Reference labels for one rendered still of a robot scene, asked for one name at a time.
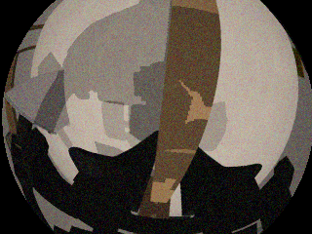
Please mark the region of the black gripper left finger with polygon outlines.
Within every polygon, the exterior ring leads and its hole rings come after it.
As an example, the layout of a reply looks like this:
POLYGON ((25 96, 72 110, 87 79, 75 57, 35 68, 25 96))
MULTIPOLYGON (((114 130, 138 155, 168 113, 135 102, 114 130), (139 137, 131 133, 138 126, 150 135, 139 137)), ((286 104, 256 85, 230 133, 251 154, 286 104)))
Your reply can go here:
POLYGON ((82 148, 69 148, 71 160, 86 175, 122 188, 133 212, 139 212, 141 199, 155 165, 159 130, 121 155, 105 156, 82 148))

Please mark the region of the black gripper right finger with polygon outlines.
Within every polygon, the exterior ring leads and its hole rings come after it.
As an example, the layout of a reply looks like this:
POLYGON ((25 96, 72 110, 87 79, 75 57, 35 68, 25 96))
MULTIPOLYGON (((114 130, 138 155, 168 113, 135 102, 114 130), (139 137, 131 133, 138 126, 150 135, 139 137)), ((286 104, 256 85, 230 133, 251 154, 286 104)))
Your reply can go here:
POLYGON ((243 182, 260 173, 262 165, 246 167, 222 167, 214 157, 202 148, 196 148, 190 167, 180 181, 180 203, 182 215, 195 215, 194 211, 214 197, 222 187, 243 182))

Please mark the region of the long brown wooden rail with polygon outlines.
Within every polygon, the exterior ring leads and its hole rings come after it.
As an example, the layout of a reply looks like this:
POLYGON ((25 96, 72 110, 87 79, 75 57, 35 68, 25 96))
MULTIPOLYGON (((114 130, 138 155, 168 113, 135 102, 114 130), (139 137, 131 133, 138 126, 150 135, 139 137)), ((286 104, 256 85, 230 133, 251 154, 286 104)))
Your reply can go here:
POLYGON ((169 202, 208 124, 221 61, 220 24, 215 0, 173 0, 149 202, 169 202))

